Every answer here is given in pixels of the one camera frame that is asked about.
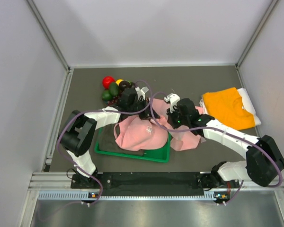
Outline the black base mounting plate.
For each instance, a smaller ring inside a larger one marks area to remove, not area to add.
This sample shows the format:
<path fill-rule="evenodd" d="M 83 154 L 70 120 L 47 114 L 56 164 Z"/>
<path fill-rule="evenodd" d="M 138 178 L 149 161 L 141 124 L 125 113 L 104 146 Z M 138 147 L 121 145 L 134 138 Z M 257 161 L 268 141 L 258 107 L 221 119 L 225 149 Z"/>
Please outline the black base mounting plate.
<path fill-rule="evenodd" d="M 199 172 L 104 172 L 95 173 L 93 178 L 84 177 L 75 173 L 72 177 L 71 188 L 73 189 L 96 189 L 102 183 L 105 190 L 118 186 L 141 186 L 141 185 L 184 185 L 189 188 L 214 188 L 216 181 L 210 173 Z"/>

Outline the pink baseball cap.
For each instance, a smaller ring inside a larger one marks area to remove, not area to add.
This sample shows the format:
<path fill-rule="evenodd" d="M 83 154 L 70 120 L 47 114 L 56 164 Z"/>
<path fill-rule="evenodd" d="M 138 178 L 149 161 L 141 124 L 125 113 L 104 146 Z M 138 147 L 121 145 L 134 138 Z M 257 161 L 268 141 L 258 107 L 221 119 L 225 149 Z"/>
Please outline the pink baseball cap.
<path fill-rule="evenodd" d="M 141 120 L 134 115 L 114 126 L 117 145 L 125 150 L 154 150 L 163 147 L 168 140 L 168 132 L 149 120 Z"/>

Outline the yellow lemon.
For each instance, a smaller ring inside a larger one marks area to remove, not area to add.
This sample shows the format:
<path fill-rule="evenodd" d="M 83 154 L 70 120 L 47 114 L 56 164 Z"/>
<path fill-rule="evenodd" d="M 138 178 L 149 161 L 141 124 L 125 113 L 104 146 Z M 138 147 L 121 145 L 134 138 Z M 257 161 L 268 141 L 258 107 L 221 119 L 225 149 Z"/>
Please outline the yellow lemon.
<path fill-rule="evenodd" d="M 123 79 L 118 79 L 118 80 L 116 81 L 116 84 L 119 86 L 119 84 L 120 84 L 122 81 L 123 81 Z"/>

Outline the pink plastic bag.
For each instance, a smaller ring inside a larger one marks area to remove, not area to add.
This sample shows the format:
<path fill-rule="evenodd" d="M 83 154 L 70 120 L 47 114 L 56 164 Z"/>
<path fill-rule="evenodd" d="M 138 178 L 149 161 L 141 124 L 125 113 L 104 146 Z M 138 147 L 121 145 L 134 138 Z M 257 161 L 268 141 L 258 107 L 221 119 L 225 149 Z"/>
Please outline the pink plastic bag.
<path fill-rule="evenodd" d="M 154 99 L 152 104 L 153 110 L 160 116 L 157 120 L 160 125 L 165 126 L 167 129 L 172 129 L 171 125 L 167 122 L 166 111 L 169 109 L 169 105 L 163 100 Z M 172 132 L 173 139 L 171 140 L 171 147 L 176 151 L 183 151 L 188 149 L 195 149 L 199 142 L 201 136 L 194 135 L 192 132 Z"/>

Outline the aluminium frame rail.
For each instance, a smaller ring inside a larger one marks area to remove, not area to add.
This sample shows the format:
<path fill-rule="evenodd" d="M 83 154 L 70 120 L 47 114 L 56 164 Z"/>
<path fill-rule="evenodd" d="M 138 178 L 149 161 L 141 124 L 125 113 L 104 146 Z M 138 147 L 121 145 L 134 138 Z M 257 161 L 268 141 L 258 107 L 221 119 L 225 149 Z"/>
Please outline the aluminium frame rail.
<path fill-rule="evenodd" d="M 244 181 L 243 191 L 272 191 L 283 190 L 284 182 L 278 187 L 261 187 L 252 181 Z M 36 172 L 32 174 L 29 191 L 68 191 L 72 190 L 71 180 L 66 173 L 61 172 Z"/>

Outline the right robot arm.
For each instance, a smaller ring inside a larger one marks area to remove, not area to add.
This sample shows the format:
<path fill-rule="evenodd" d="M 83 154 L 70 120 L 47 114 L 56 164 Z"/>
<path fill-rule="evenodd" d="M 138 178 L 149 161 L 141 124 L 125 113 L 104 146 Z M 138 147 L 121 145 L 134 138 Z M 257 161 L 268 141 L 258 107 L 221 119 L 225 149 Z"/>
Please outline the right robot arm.
<path fill-rule="evenodd" d="M 188 98 L 170 94 L 164 101 L 170 105 L 167 116 L 172 132 L 189 131 L 218 142 L 243 157 L 242 161 L 221 162 L 212 169 L 211 180 L 215 186 L 223 187 L 231 180 L 251 180 L 259 186 L 272 187 L 275 178 L 279 179 L 276 186 L 282 183 L 284 158 L 272 137 L 248 135 L 228 127 L 210 115 L 200 114 Z"/>

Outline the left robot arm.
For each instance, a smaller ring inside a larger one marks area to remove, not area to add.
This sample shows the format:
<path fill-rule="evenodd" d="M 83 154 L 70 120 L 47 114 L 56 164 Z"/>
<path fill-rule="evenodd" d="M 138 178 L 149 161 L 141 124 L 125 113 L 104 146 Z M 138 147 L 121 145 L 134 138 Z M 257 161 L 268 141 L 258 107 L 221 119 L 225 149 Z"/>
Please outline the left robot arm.
<path fill-rule="evenodd" d="M 134 87 L 126 89 L 117 106 L 105 107 L 95 111 L 73 111 L 64 128 L 60 132 L 56 148 L 62 145 L 70 155 L 70 161 L 82 175 L 81 181 L 91 188 L 98 182 L 97 170 L 92 162 L 89 148 L 97 129 L 110 124 L 116 124 L 129 115 L 144 114 L 149 108 L 145 94 L 148 87 Z"/>

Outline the dark olive folded cloth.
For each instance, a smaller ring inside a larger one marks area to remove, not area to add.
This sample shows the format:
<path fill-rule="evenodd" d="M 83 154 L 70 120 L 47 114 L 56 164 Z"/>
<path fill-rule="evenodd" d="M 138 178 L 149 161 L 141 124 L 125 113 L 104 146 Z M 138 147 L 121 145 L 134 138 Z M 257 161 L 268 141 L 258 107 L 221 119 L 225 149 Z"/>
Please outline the dark olive folded cloth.
<path fill-rule="evenodd" d="M 129 151 L 120 148 L 115 141 L 114 125 L 112 124 L 102 128 L 102 132 L 98 137 L 98 150 L 104 152 L 123 154 L 123 155 L 139 156 L 139 157 L 142 157 L 144 155 L 144 150 Z"/>

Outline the dark brown fruit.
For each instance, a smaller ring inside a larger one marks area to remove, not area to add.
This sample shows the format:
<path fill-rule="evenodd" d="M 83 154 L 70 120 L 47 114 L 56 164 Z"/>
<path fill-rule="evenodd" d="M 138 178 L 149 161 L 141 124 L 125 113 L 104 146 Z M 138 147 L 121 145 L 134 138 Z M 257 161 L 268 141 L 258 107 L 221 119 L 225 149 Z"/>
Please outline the dark brown fruit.
<path fill-rule="evenodd" d="M 126 80 L 123 80 L 119 83 L 119 88 L 120 90 L 124 91 L 127 88 L 131 88 L 131 83 Z"/>

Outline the green avocado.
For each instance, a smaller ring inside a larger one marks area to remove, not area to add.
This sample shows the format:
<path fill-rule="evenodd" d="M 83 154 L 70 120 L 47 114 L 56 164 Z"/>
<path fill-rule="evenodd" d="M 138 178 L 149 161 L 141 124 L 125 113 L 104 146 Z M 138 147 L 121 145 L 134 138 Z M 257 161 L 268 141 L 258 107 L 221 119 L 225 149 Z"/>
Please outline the green avocado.
<path fill-rule="evenodd" d="M 108 87 L 109 93 L 112 96 L 119 95 L 119 86 L 115 82 L 111 82 Z"/>

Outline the green plastic tray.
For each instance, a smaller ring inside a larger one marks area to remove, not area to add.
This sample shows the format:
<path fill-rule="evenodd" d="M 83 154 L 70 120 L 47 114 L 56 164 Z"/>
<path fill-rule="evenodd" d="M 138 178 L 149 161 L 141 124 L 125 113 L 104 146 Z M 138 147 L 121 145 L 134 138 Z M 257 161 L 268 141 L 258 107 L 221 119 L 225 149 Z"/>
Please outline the green plastic tray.
<path fill-rule="evenodd" d="M 142 156 L 138 156 L 134 155 L 134 152 L 132 152 L 132 154 L 122 154 L 122 153 L 102 151 L 99 148 L 99 139 L 97 139 L 96 144 L 94 146 L 94 152 L 101 155 L 134 158 L 134 159 L 147 160 L 159 163 L 167 163 L 169 161 L 169 156 L 170 156 L 170 141 L 171 141 L 171 135 L 168 134 L 167 142 L 163 147 L 161 147 L 160 149 L 146 150 L 144 151 L 144 154 Z"/>

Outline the red tomato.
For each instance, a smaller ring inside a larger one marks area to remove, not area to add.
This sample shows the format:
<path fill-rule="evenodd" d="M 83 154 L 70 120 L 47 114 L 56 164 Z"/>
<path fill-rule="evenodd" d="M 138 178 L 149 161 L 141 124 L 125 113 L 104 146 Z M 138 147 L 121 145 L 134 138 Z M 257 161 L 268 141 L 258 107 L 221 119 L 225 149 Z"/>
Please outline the red tomato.
<path fill-rule="evenodd" d="M 115 79 L 114 79 L 113 77 L 111 77 L 111 76 L 106 76 L 106 77 L 104 77 L 103 80 L 102 80 L 102 85 L 103 85 L 104 89 L 108 89 L 108 88 L 109 88 L 109 85 L 110 85 L 111 83 L 113 83 L 113 82 L 115 82 Z"/>

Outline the dark red grape bunch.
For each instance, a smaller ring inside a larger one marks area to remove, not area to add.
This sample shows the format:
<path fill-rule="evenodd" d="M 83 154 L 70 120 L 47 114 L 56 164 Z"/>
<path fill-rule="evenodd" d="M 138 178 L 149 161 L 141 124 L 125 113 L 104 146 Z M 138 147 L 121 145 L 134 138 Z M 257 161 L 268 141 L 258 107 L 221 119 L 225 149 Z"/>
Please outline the dark red grape bunch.
<path fill-rule="evenodd" d="M 115 104 L 117 104 L 119 98 L 120 98 L 120 96 L 115 96 L 115 97 L 113 97 L 111 100 L 107 101 L 106 104 L 107 104 L 108 106 L 115 105 Z"/>

